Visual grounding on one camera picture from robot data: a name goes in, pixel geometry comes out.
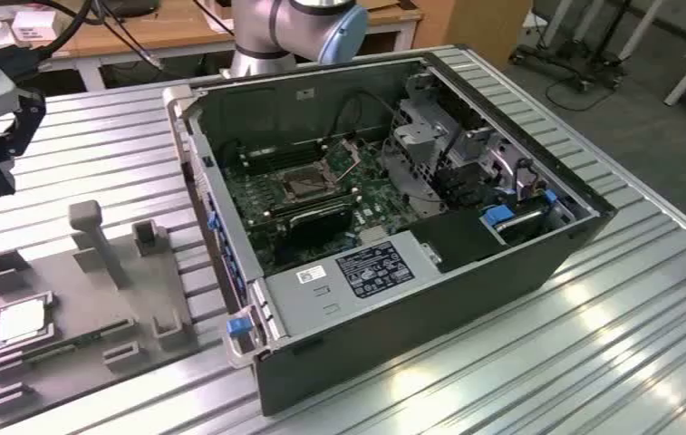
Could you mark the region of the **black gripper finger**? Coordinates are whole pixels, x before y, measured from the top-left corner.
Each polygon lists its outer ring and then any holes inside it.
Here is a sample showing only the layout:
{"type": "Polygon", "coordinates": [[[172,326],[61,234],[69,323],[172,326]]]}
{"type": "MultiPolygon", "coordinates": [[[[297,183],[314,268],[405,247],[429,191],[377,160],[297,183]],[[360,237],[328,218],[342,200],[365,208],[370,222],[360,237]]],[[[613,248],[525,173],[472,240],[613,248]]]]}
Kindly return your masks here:
{"type": "Polygon", "coordinates": [[[12,115],[13,122],[0,131],[0,196],[16,193],[10,165],[25,153],[46,116],[46,97],[37,89],[21,89],[20,108],[12,112],[12,115]]]}

